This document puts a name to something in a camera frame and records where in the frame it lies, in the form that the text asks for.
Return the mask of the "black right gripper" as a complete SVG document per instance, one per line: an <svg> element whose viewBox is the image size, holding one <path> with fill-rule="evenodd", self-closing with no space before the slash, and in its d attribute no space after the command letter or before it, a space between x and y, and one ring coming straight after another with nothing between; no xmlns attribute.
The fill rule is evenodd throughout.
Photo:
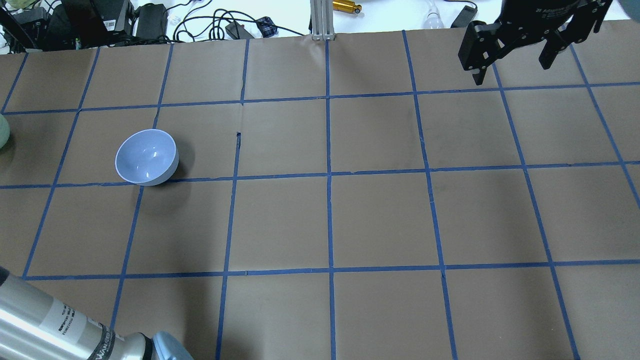
<svg viewBox="0 0 640 360"><path fill-rule="evenodd" d="M458 58L477 86L483 84L487 69L516 48L524 35L528 38L553 30L538 57L544 70L571 44L583 43L598 34L612 0L503 0L494 23L471 21L462 37ZM566 28L557 30L567 22Z"/></svg>

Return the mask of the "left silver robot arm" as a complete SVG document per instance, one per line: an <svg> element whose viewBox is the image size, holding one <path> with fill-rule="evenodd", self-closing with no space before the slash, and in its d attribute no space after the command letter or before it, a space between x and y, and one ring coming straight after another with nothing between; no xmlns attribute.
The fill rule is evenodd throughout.
<svg viewBox="0 0 640 360"><path fill-rule="evenodd" d="M190 360L170 333L121 336L6 268L0 275L3 360Z"/></svg>

